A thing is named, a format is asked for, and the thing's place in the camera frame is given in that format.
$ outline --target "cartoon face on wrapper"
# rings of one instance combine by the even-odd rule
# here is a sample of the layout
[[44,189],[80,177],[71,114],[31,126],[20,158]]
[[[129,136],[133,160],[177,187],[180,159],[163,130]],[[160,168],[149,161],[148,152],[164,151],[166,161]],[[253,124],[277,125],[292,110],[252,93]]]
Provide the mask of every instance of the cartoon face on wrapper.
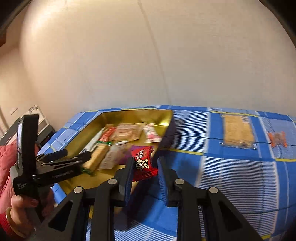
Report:
[[145,159],[144,161],[141,160],[141,159],[138,159],[136,161],[136,168],[139,169],[139,170],[143,170],[144,168],[148,168],[149,169],[148,159]]

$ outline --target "hand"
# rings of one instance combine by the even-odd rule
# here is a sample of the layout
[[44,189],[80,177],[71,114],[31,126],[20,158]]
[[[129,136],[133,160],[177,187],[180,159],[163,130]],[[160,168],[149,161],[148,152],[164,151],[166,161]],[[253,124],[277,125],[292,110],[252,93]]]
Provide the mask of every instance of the hand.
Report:
[[[45,199],[41,200],[42,206],[42,216],[47,217],[54,209],[54,194],[52,189]],[[25,208],[32,208],[38,205],[38,201],[27,196],[12,196],[10,211],[11,219],[14,221],[16,228],[24,235],[29,235],[34,231],[34,226],[31,224],[30,220],[26,215]]]

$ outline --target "wall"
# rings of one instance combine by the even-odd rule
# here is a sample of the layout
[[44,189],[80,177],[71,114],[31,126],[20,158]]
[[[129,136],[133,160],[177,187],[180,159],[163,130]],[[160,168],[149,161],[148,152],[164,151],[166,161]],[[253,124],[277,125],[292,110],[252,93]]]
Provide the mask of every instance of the wall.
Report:
[[[36,104],[18,48],[0,57],[0,106],[8,125]],[[18,107],[12,115],[10,111]]]
[[258,0],[35,0],[20,50],[55,128],[145,104],[296,116],[296,50]]

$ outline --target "fingernail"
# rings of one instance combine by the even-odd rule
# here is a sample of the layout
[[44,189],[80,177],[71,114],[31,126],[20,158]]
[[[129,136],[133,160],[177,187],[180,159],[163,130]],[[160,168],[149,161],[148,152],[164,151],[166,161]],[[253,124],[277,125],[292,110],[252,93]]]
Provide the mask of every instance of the fingernail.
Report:
[[36,199],[31,199],[31,205],[33,205],[33,206],[37,206],[38,205],[38,200],[36,200]]

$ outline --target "red cuff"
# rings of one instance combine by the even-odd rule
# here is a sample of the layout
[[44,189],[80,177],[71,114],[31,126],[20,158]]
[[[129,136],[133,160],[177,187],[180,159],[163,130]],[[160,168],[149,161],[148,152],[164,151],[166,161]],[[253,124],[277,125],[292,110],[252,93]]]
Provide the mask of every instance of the red cuff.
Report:
[[6,219],[5,213],[0,214],[0,225],[2,229],[6,232],[6,234],[11,238],[13,241],[23,240],[22,237],[18,236],[9,226],[9,223]]

